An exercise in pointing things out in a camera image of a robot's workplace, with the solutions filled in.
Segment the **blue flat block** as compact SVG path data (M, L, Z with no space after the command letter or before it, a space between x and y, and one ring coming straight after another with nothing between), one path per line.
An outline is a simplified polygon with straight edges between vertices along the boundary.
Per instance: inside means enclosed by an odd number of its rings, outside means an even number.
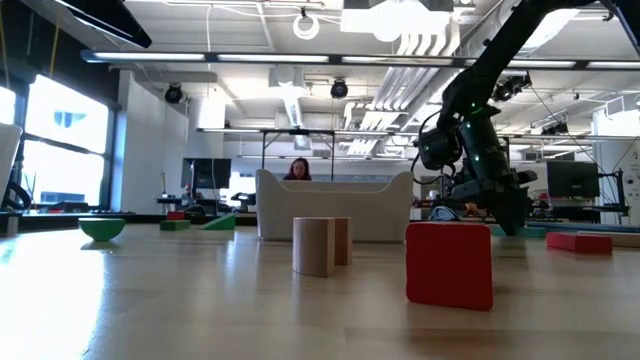
M592 232L616 232L616 233L640 233L640 226L608 225L573 222L537 222L527 221L527 226L546 229L567 231L592 231Z

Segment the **blue white helmet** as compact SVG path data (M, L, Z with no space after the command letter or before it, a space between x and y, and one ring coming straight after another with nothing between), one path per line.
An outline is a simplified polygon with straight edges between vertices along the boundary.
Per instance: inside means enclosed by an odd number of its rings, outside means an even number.
M460 218L453 209L446 206L436 206L431 210L429 220L451 222L451 221L459 221Z

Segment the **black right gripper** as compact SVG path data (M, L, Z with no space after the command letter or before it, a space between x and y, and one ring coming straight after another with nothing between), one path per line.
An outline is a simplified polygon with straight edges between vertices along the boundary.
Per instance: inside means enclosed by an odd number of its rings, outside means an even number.
M538 179L533 170L518 171L499 167L487 177L464 167L448 180L448 191L454 200L473 202L488 208L507 236L522 228L527 216L529 200L526 184Z

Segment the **white plastic bin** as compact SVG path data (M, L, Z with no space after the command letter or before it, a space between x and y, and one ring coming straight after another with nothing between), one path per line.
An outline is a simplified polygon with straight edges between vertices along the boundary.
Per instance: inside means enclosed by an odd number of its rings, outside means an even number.
M389 182L279 180L256 171L259 237L290 241L296 217L348 217L358 242L402 242L410 220L413 177L396 174Z

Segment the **green half-round block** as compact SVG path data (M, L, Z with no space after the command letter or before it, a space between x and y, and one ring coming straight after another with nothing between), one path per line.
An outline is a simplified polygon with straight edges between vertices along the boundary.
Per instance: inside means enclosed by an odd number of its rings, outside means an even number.
M95 242L108 242L118 236L126 225L120 218L80 218L80 229Z

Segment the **black computer monitor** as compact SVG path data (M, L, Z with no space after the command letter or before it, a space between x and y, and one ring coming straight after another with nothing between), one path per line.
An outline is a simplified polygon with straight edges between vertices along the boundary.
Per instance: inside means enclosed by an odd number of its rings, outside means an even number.
M549 161L546 171L548 195L552 198L595 198L600 194L596 163Z
M184 158L181 186L197 189L228 189L232 160L227 158Z

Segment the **green wedge block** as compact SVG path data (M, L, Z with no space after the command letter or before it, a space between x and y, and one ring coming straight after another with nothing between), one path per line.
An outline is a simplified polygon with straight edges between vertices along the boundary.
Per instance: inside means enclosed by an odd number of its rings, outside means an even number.
M226 214L212 221L207 222L202 226L202 230L206 230L206 231L234 230L235 227L236 227L236 216L234 214Z

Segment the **person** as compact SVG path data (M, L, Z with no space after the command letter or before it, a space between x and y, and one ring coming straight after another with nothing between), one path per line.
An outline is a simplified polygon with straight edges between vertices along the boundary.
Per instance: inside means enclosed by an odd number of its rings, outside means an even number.
M284 177L285 181L311 181L308 161L299 157L295 159L289 168L289 172Z

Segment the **black overhead light bar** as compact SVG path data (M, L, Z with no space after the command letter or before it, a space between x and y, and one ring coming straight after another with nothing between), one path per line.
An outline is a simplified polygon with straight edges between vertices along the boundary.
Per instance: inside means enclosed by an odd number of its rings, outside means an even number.
M126 52L83 50L87 63L229 63L229 64L301 64L368 67L428 67L463 69L476 58L400 55L339 55L218 52ZM547 71L631 71L640 72L640 60L514 58L506 69Z

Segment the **wooden half-cylinder block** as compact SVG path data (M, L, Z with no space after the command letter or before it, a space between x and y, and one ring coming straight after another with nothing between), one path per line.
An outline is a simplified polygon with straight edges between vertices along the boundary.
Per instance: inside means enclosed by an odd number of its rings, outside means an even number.
M330 277L335 268L335 219L296 217L293 220L293 271Z

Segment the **white panel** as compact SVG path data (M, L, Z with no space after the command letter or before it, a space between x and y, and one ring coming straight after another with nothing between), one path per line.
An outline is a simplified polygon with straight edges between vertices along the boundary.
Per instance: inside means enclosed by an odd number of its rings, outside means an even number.
M0 203L4 198L22 129L16 125L0 123Z

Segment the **wooden upright block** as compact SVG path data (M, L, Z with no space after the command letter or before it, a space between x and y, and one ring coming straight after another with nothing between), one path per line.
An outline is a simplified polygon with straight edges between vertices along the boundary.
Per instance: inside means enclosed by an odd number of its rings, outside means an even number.
M350 265L352 262L353 228L349 217L335 218L335 264Z

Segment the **red square block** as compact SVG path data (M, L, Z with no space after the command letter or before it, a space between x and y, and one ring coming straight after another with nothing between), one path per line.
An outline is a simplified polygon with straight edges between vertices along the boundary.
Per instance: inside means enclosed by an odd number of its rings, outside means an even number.
M489 311L494 305L491 230L462 222L405 230L405 292L419 304Z

